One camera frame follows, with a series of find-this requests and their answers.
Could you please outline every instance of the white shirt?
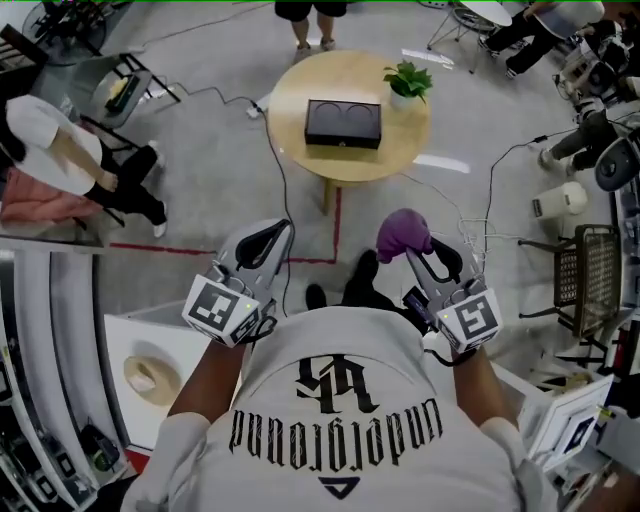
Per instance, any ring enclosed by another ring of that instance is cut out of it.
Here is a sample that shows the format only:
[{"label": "white shirt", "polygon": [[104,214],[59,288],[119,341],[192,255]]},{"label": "white shirt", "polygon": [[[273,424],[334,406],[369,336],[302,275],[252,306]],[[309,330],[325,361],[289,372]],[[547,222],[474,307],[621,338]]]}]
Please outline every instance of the white shirt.
[{"label": "white shirt", "polygon": [[423,356],[396,313],[292,317],[256,344],[228,413],[163,422],[121,510],[555,511],[518,431],[501,418],[481,431],[436,397]]},{"label": "white shirt", "polygon": [[69,161],[66,162],[66,168],[61,167],[49,148],[58,129],[62,129],[100,165],[102,148],[98,137],[74,125],[46,101],[30,95],[7,101],[7,125],[27,150],[25,159],[15,163],[22,172],[78,196],[86,194],[93,187],[95,180],[84,169]]},{"label": "white shirt", "polygon": [[589,23],[600,21],[604,16],[602,2],[554,2],[534,14],[553,35],[565,39]]}]

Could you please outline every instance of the black cable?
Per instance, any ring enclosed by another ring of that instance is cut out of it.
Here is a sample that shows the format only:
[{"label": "black cable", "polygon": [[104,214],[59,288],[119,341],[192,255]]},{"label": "black cable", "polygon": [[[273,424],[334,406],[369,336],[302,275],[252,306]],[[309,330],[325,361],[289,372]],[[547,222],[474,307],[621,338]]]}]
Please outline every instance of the black cable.
[{"label": "black cable", "polygon": [[179,36],[181,34],[186,34],[187,32],[191,32],[192,30],[197,30],[199,28],[204,28],[204,27],[210,27],[212,25],[217,25],[218,23],[224,23],[225,21],[232,20],[233,18],[237,18],[238,16],[241,16],[241,15],[246,14],[248,12],[256,11],[258,9],[262,9],[263,7],[266,7],[267,5],[270,5],[272,3],[273,2],[260,4],[260,5],[256,6],[256,7],[252,7],[250,9],[245,9],[243,11],[240,11],[240,12],[237,12],[237,13],[232,14],[230,16],[227,16],[226,18],[221,18],[219,20],[214,20],[214,21],[208,21],[206,23],[201,23],[200,25],[196,25],[194,27],[189,27],[189,28],[186,28],[184,30],[178,30],[177,32],[170,32],[168,34],[165,34],[164,36],[156,37],[154,39],[149,39],[148,41],[146,41],[145,43],[142,44],[142,47],[145,48],[148,44],[157,43],[159,41],[164,41],[165,39],[169,39],[171,37]]},{"label": "black cable", "polygon": [[[555,137],[556,135],[563,135],[565,133],[569,133],[569,132],[574,132],[576,131],[577,128],[571,128],[569,130],[563,130],[561,132],[555,132],[555,133],[551,133],[549,135],[540,135],[539,137],[536,137],[535,139],[531,139],[529,142],[525,142],[524,144],[514,144],[513,146],[511,146],[509,149],[507,149],[500,158],[498,158],[493,165],[491,166],[491,171],[489,174],[489,204],[487,205],[487,213],[485,214],[484,218],[488,221],[489,220],[489,212],[491,211],[491,202],[493,200],[493,171],[496,168],[496,165],[498,165],[509,153],[511,153],[511,151],[513,151],[516,148],[524,148],[526,146],[528,146],[529,144],[537,144],[540,142],[544,142],[545,140],[551,138],[551,137]],[[485,258],[482,261],[482,272],[484,272],[484,269],[487,266],[487,223],[485,222],[484,224],[484,254],[485,254]]]},{"label": "black cable", "polygon": [[288,197],[287,176],[286,176],[286,174],[284,172],[284,168],[282,167],[282,163],[280,163],[280,159],[278,158],[278,154],[276,153],[276,150],[273,147],[273,141],[271,140],[271,134],[269,133],[269,123],[267,121],[267,115],[264,113],[264,110],[262,110],[260,108],[260,106],[254,100],[249,98],[248,96],[236,96],[236,97],[230,98],[228,100],[225,99],[224,95],[222,94],[222,91],[220,91],[220,89],[218,89],[218,87],[216,87],[215,85],[212,85],[212,86],[209,86],[209,87],[204,87],[202,89],[198,89],[198,90],[195,90],[195,91],[189,91],[184,85],[182,85],[179,82],[176,82],[176,85],[179,85],[180,87],[182,87],[184,92],[187,93],[187,96],[193,96],[195,94],[200,94],[202,92],[207,92],[207,91],[216,91],[216,93],[220,97],[220,100],[222,101],[223,105],[228,105],[229,103],[232,103],[232,102],[238,101],[238,100],[248,101],[249,103],[251,103],[251,106],[253,108],[255,108],[256,111],[264,119],[264,128],[265,128],[265,133],[267,134],[267,140],[269,141],[269,148],[271,149],[271,153],[273,154],[273,158],[275,159],[276,163],[278,164],[278,169],[280,170],[280,175],[282,176],[282,185],[283,185],[283,194],[284,194],[284,211],[287,214],[287,217],[289,218],[289,222],[291,223],[291,243],[289,244],[289,248],[287,249],[287,282],[285,283],[284,291],[282,292],[282,312],[284,313],[284,316],[288,318],[289,315],[287,314],[287,307],[285,305],[285,302],[286,302],[286,299],[287,299],[287,291],[289,290],[289,283],[291,282],[291,248],[293,247],[293,242],[296,239],[296,225],[293,222],[293,216],[291,215],[291,212],[289,211],[289,197]]}]

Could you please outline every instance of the equipment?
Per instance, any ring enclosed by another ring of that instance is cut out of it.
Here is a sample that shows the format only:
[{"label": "equipment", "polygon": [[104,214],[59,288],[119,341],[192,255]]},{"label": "equipment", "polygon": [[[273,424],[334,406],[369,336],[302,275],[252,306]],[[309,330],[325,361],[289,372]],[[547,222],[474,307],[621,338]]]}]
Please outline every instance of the equipment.
[{"label": "equipment", "polygon": [[495,293],[485,285],[471,249],[462,242],[449,243],[451,246],[431,239],[435,255],[447,268],[445,277],[438,276],[422,254],[406,250],[424,295],[413,288],[405,296],[405,304],[441,331],[461,354],[492,339],[503,322]]},{"label": "equipment", "polygon": [[380,105],[309,100],[304,140],[307,144],[378,149]]},{"label": "equipment", "polygon": [[270,288],[292,243],[291,222],[271,219],[232,234],[206,276],[191,285],[182,317],[227,347],[273,332],[277,320]]},{"label": "equipment", "polygon": [[[251,343],[271,334],[275,300],[271,284],[292,240],[287,220],[265,220],[229,237],[205,276],[196,276],[182,310],[194,329],[227,347]],[[461,354],[492,339],[503,322],[495,293],[487,289],[471,249],[432,239],[434,252],[447,268],[438,276],[422,254],[406,249],[422,290],[413,288],[405,303]]]},{"label": "equipment", "polygon": [[120,459],[116,445],[91,424],[85,425],[79,439],[82,451],[98,471],[109,471]]},{"label": "equipment", "polygon": [[533,198],[533,214],[538,220],[578,215],[587,207],[587,192],[577,181],[547,190]]}]

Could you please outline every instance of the gray floor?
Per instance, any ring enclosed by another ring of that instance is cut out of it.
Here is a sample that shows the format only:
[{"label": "gray floor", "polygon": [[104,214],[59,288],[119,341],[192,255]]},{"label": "gray floor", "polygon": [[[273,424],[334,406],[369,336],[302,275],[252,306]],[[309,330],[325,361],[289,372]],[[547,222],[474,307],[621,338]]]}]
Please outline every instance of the gray floor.
[{"label": "gray floor", "polygon": [[[510,9],[517,6],[508,4]],[[247,9],[230,3],[160,3],[148,12],[129,41],[143,45],[165,34]],[[375,52],[399,61],[402,49],[425,51],[426,41],[445,16],[443,11],[417,3],[364,2],[349,7],[336,22],[339,48]],[[318,37],[317,28],[310,37]],[[226,96],[255,99],[270,92],[291,65],[294,38],[287,22],[276,18],[270,5],[232,20],[144,45],[141,59],[168,83],[180,82],[188,90],[218,86]],[[515,81],[504,76],[504,57],[491,61],[480,55],[475,75],[470,75],[464,53],[475,49],[469,34],[458,45],[443,41],[436,48],[456,62],[453,70],[420,59],[433,75],[429,93],[432,109],[431,138],[426,154],[457,159],[470,166],[468,174],[414,165],[406,174],[437,187],[456,203],[466,219],[485,215],[491,164],[512,144],[573,126],[570,105],[557,94],[551,75],[557,57],[549,56]],[[146,105],[123,132],[137,141],[161,141],[167,169],[150,177],[149,187],[169,205],[169,229],[155,241],[142,218],[129,216],[127,227],[111,226],[109,239],[173,248],[215,249],[225,235],[246,223],[284,216],[282,181],[267,145],[262,120],[250,120],[248,105],[223,106],[215,92],[186,97],[176,106],[168,98]],[[608,223],[607,196],[595,185],[590,172],[577,179],[588,190],[588,211],[565,226],[541,225],[533,219],[531,199],[561,184],[564,177],[541,171],[536,165],[539,146],[516,149],[495,170],[490,220],[498,233],[533,239],[551,239],[564,227],[584,222]],[[319,205],[322,186],[318,178],[286,157],[282,163],[289,181],[289,203],[297,227],[293,257],[331,258],[333,216],[324,217]],[[303,292],[312,281],[324,285],[338,301],[350,269],[363,248],[375,243],[381,221],[392,211],[410,207],[427,219],[433,231],[461,236],[454,206],[427,185],[397,175],[343,192],[341,238],[336,265],[293,264],[287,310],[304,309]],[[480,232],[481,224],[468,225]],[[533,249],[519,248],[514,239],[489,241],[486,275],[496,289],[507,328],[491,345],[496,356],[510,365],[525,364],[525,347],[532,356],[541,344],[566,343],[554,317],[521,321],[518,312],[552,304],[552,258]],[[122,313],[185,297],[195,273],[206,270],[206,256],[167,255],[133,250],[113,250],[101,258],[100,295],[106,313]],[[380,291],[394,300],[414,284],[405,262],[381,269]],[[284,275],[276,281],[280,296]]]}]

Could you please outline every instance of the purple glove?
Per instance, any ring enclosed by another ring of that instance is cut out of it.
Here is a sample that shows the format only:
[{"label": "purple glove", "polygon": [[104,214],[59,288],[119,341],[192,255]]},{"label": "purple glove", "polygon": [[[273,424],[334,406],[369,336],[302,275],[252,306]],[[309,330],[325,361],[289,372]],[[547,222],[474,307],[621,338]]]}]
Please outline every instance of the purple glove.
[{"label": "purple glove", "polygon": [[390,263],[393,258],[404,254],[405,249],[431,254],[431,233],[422,215],[409,208],[397,210],[389,215],[378,231],[378,261]]}]

